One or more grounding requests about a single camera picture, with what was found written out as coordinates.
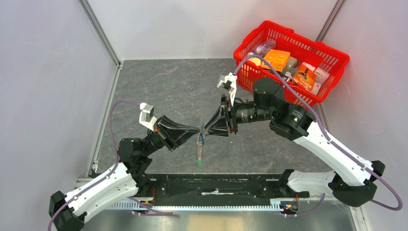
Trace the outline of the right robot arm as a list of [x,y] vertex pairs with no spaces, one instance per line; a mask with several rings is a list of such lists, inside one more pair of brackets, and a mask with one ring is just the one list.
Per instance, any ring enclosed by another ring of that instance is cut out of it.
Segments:
[[329,172],[303,173],[285,170],[278,191],[284,197],[295,192],[330,193],[340,202],[359,207],[372,200],[377,191],[375,180],[385,166],[368,161],[345,147],[319,127],[316,117],[302,106],[289,103],[284,88],[271,78],[262,78],[253,85],[253,100],[243,102],[235,96],[235,76],[221,76],[217,86],[226,89],[217,112],[205,125],[206,135],[228,137],[238,131],[239,124],[269,121],[277,135],[311,151],[331,167]]

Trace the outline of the blue tagged key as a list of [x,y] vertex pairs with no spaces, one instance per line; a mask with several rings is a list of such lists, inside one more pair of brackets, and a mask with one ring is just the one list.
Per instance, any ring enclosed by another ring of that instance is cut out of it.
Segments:
[[206,146],[206,138],[205,138],[205,135],[204,135],[204,133],[200,133],[200,137],[201,137],[201,140],[202,140],[202,144],[203,144],[203,146]]

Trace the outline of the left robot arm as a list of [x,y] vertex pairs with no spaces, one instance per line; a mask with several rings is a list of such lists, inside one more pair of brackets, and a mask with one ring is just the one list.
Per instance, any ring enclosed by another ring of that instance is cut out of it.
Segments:
[[140,115],[139,123],[147,128],[146,137],[122,139],[116,149],[116,161],[107,171],[73,191],[57,191],[51,196],[49,230],[54,226],[59,231],[79,231],[110,205],[135,195],[148,195],[151,181],[145,171],[152,162],[149,155],[163,147],[173,151],[205,132],[202,126],[179,124],[165,115]]

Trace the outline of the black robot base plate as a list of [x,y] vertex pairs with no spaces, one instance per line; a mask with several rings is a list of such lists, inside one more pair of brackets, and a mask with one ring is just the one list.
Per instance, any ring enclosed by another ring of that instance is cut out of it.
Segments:
[[146,174],[137,197],[154,197],[158,206],[267,205],[270,199],[309,198],[295,192],[280,174]]

